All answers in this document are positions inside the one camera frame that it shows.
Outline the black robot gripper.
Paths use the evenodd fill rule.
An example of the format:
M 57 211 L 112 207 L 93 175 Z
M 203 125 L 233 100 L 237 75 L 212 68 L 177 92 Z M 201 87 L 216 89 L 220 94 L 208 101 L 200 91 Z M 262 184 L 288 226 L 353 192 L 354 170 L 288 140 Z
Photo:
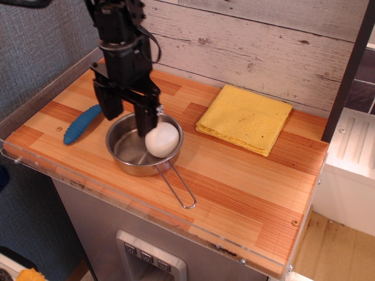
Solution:
M 94 90 L 104 116 L 110 121 L 123 112 L 122 100 L 135 109 L 140 137 L 145 137 L 158 124 L 160 89 L 150 79 L 151 46 L 148 40 L 127 44 L 100 41 L 104 63 L 91 69 L 95 73 Z

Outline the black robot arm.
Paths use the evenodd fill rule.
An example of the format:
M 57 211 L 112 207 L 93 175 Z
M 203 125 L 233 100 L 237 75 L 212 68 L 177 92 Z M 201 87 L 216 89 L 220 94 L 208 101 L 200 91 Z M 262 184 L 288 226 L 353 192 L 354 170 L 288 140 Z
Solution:
M 86 1 L 98 31 L 104 62 L 93 64 L 94 89 L 104 116 L 112 120 L 123 112 L 123 101 L 133 105 L 138 135 L 144 137 L 158 123 L 161 93 L 151 80 L 155 37 L 142 27 L 142 1 Z

